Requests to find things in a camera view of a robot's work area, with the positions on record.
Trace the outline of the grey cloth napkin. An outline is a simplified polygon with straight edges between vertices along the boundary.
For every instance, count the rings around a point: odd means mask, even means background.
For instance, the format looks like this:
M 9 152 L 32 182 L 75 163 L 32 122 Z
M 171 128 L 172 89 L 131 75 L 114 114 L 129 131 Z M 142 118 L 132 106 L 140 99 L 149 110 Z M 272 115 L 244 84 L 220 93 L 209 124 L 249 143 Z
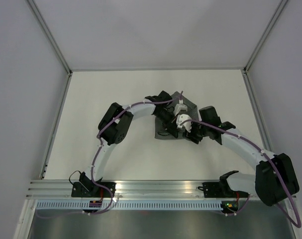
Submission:
M 182 109 L 179 114 L 187 114 L 190 118 L 198 120 L 197 105 L 188 98 L 182 96 L 183 104 L 187 107 Z M 164 105 L 157 105 L 155 109 L 155 138 L 159 140 L 183 139 L 185 128 L 177 128 L 175 115 L 175 106 L 179 103 L 179 99 L 175 99 Z

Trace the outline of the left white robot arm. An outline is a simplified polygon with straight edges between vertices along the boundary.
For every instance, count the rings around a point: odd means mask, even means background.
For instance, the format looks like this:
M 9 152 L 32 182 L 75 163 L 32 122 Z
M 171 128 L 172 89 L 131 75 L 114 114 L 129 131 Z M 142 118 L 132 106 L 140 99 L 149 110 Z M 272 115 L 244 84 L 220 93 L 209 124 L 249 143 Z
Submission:
M 112 195 L 112 191 L 101 184 L 104 168 L 115 146 L 125 139 L 133 120 L 153 115 L 160 120 L 166 133 L 178 138 L 178 114 L 169 111 L 173 102 L 182 103 L 182 93 L 172 98 L 162 91 L 157 96 L 147 96 L 131 105 L 111 104 L 98 124 L 99 148 L 89 168 L 82 172 L 79 180 L 73 184 L 72 196 L 95 197 L 100 190 L 107 190 Z

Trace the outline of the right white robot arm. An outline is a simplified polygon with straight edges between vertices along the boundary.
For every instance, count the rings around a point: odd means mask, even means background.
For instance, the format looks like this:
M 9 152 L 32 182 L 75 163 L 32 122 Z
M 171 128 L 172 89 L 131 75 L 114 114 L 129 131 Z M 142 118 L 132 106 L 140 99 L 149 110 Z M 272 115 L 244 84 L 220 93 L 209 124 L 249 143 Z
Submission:
M 209 137 L 240 156 L 254 170 L 254 174 L 243 174 L 238 170 L 227 172 L 219 178 L 219 192 L 230 197 L 235 192 L 256 195 L 267 206 L 296 194 L 300 186 L 290 157 L 276 154 L 259 147 L 244 136 L 235 125 L 222 122 L 213 106 L 200 110 L 201 120 L 188 115 L 177 118 L 176 124 L 184 128 L 184 138 L 199 143 Z

